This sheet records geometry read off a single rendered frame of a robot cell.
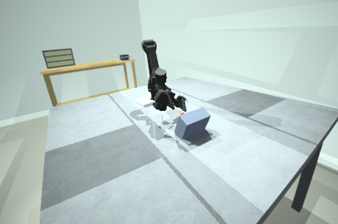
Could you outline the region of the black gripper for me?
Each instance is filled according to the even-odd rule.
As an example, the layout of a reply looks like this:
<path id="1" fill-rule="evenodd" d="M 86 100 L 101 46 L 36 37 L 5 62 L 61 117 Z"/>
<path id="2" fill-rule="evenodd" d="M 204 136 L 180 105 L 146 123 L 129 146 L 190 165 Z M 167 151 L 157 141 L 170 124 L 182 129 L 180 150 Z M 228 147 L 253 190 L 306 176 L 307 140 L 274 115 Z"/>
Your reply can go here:
<path id="1" fill-rule="evenodd" d="M 165 104 L 166 106 L 170 107 L 172 110 L 174 110 L 175 107 L 177 107 L 177 108 L 182 109 L 184 112 L 186 112 L 187 111 L 187 108 L 185 105 L 186 98 L 181 95 L 178 95 L 178 97 L 175 98 L 175 95 L 176 94 L 173 93 L 169 87 L 164 86 L 154 96 L 154 100 L 158 104 Z"/>

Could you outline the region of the light blue square panel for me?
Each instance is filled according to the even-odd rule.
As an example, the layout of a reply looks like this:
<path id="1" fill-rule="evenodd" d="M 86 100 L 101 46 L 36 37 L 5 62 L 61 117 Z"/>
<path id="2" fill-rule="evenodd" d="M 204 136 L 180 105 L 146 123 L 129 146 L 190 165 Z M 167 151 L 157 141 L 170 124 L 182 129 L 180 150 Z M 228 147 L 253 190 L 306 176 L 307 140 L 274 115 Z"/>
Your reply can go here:
<path id="1" fill-rule="evenodd" d="M 205 129 L 210 118 L 211 115 L 203 107 L 179 115 L 174 133 L 182 141 L 192 145 L 212 135 L 212 132 Z"/>

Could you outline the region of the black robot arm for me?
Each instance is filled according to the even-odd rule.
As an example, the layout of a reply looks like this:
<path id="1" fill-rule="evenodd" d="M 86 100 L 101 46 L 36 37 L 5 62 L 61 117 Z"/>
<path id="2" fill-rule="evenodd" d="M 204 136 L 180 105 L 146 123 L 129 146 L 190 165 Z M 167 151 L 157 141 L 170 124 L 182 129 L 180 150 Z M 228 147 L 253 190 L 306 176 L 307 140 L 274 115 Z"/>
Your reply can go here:
<path id="1" fill-rule="evenodd" d="M 148 70 L 149 70 L 149 79 L 148 79 L 148 91 L 151 92 L 151 100 L 154 101 L 154 96 L 158 91 L 166 86 L 166 70 L 159 67 L 157 60 L 157 43 L 155 40 L 144 40 L 141 42 L 142 48 L 147 55 L 148 60 Z M 167 106 L 165 104 L 153 103 L 153 107 L 159 111 L 166 111 Z"/>

